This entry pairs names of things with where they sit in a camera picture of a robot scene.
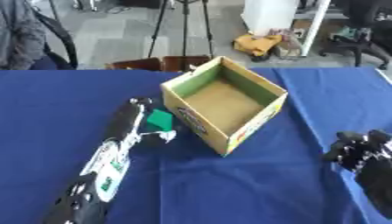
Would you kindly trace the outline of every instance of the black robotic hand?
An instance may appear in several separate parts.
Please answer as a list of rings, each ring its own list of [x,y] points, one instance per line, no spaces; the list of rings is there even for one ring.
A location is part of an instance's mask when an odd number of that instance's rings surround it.
[[[392,136],[371,130],[366,136],[339,132],[338,141],[324,155],[355,173],[356,182],[387,219],[392,219]]]

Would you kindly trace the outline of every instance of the floor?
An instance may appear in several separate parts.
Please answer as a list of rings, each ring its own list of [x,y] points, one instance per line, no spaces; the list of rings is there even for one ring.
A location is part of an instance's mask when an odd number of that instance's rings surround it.
[[[36,5],[51,15],[47,0]],[[158,20],[159,10],[129,8],[118,12],[110,0],[101,2],[101,11],[79,11],[72,8],[72,0],[58,0],[62,24],[74,37],[80,59],[80,69],[100,69],[105,63],[120,60],[137,60],[147,56],[151,34]],[[347,67],[354,63],[350,55],[330,55],[320,57],[316,44],[307,58],[281,60],[272,58],[267,62],[254,63],[244,53],[232,49],[234,38],[247,30],[242,22],[241,13],[244,0],[210,0],[209,14],[213,31],[216,55],[228,56],[246,67]],[[188,53],[190,55],[208,54],[205,20],[201,2],[191,4],[190,37]],[[161,32],[157,39],[154,56],[180,55],[182,49],[183,15],[181,3],[176,3],[175,10],[167,10]],[[61,43],[53,36],[48,36],[52,48],[64,53]],[[378,66],[381,62],[370,56],[364,56],[364,66]],[[392,77],[392,68],[386,72]]]

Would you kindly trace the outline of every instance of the yellow box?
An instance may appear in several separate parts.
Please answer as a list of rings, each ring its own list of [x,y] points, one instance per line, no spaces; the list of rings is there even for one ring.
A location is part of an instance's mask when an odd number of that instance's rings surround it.
[[[226,57],[161,85],[164,105],[222,156],[276,115],[287,91]]]

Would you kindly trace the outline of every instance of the yellow object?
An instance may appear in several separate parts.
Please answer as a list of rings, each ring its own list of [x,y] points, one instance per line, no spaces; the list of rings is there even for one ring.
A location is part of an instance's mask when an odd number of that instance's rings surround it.
[[[234,49],[255,56],[263,56],[273,46],[277,45],[281,41],[282,35],[271,35],[263,38],[256,38],[251,34],[245,34],[234,41]]]

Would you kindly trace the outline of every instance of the box label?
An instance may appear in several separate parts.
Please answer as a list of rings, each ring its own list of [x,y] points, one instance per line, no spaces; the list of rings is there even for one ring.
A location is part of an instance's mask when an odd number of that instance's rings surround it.
[[[207,130],[203,126],[203,123],[196,118],[196,116],[193,115],[192,111],[188,108],[177,108],[177,111],[181,114],[182,117],[184,117],[184,120],[192,126],[195,131],[199,133],[202,133],[204,135],[207,135]]]
[[[238,137],[230,138],[228,150],[233,150],[243,141],[245,141],[249,136],[251,136],[255,131],[260,129],[263,124],[265,124],[268,120],[270,120],[274,115],[279,112],[281,107],[282,104],[277,104],[275,107],[270,108],[268,111],[266,111],[266,113],[263,113],[263,116],[260,117],[260,120],[249,124],[248,127],[240,135],[238,135]]]

